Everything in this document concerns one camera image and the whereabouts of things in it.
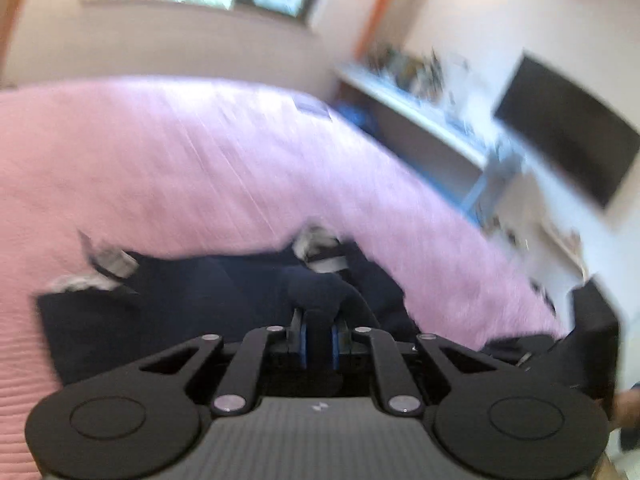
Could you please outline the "navy striped hooded jacket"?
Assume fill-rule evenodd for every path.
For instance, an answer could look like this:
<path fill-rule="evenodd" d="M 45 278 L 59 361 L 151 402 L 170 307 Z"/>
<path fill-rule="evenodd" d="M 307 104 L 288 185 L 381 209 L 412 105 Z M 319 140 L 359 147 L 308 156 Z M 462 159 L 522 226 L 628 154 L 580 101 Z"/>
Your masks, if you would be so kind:
<path fill-rule="evenodd" d="M 205 334 L 238 342 L 287 326 L 297 310 L 409 341 L 419 333 L 405 293 L 354 240 L 307 224 L 274 252 L 161 259 L 84 244 L 90 269 L 35 299 L 64 385 L 114 370 Z"/>

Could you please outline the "black wall television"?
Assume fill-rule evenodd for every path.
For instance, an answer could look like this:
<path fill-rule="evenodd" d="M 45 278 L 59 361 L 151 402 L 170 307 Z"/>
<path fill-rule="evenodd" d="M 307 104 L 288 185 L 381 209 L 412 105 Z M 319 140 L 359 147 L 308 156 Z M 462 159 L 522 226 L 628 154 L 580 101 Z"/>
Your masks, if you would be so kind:
<path fill-rule="evenodd" d="M 606 208 L 639 153 L 639 133 L 573 81 L 521 57 L 494 117 Z"/>

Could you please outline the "right beige orange curtain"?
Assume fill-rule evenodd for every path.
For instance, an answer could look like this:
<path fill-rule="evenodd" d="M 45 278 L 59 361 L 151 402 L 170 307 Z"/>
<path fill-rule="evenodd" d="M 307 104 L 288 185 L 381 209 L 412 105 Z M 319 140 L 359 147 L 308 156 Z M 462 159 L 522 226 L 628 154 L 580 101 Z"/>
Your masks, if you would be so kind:
<path fill-rule="evenodd" d="M 390 0 L 375 0 L 372 10 L 369 14 L 366 27 L 360 35 L 356 49 L 354 50 L 354 58 L 361 58 L 368 50 L 370 43 L 373 41 L 378 25 L 390 5 Z"/>

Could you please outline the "light blue console shelf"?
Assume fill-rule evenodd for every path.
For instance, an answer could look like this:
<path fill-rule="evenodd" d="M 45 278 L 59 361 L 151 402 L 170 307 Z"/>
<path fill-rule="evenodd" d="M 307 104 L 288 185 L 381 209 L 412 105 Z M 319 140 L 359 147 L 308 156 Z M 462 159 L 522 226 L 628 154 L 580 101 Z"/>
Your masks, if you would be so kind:
<path fill-rule="evenodd" d="M 499 200 L 522 172 L 522 156 L 504 142 L 484 141 L 356 63 L 335 67 L 337 79 L 361 100 L 375 123 L 374 136 L 479 226 L 497 223 Z"/>

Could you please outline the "blue plastic stool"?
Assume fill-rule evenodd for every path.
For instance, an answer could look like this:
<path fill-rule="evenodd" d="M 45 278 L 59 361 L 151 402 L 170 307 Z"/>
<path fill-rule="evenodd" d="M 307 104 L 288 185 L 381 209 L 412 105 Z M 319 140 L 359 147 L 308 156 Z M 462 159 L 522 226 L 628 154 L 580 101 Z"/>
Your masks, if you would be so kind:
<path fill-rule="evenodd" d="M 348 122 L 359 128 L 369 136 L 378 136 L 378 120 L 367 107 L 354 103 L 340 101 L 335 105 L 338 114 L 342 115 Z"/>

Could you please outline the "pink quilted bedspread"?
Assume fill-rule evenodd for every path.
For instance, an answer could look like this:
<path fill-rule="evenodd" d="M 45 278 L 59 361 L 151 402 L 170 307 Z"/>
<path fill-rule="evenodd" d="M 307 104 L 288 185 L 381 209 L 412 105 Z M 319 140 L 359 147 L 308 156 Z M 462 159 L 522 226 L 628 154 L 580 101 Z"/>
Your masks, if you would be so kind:
<path fill-rule="evenodd" d="M 317 221 L 401 286 L 424 330 L 478 348 L 562 333 L 528 279 L 421 177 L 308 94 L 110 78 L 1 96 L 1 474 L 55 390 L 32 300 L 85 270 L 79 237 L 152 256 L 278 247 Z"/>

